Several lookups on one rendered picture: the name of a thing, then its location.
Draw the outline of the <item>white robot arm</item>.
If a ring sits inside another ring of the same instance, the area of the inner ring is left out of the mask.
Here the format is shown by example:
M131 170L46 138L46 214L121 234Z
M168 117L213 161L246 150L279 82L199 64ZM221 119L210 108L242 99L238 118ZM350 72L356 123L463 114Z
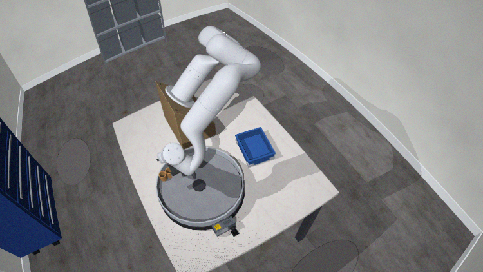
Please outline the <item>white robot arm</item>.
M190 156L181 145L169 143L163 148L164 159L161 151L161 159L169 166L175 182L183 178L181 172L192 175L198 169L205 157L204 130L234 95L240 82L252 79L261 68L260 60L253 53L215 26L205 27L198 40L209 55L196 55L176 84L166 86L166 93L172 100L190 108L180 127L194 148L194 155ZM194 94L219 64L225 66L194 103Z

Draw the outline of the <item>bronze bushing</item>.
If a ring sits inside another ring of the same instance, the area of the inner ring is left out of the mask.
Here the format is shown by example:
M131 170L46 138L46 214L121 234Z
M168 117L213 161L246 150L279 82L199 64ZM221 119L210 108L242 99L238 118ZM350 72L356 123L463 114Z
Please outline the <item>bronze bushing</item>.
M167 175L168 178L172 178L171 173L169 173L169 172L171 172L171 170L169 168L166 168L165 172L166 172L166 175Z
M165 182L165 181L167 180L167 175L166 175L166 172L161 171L161 172L160 172L158 175L159 175L160 180L161 180L162 182ZM162 177L162 176L164 176L164 177Z

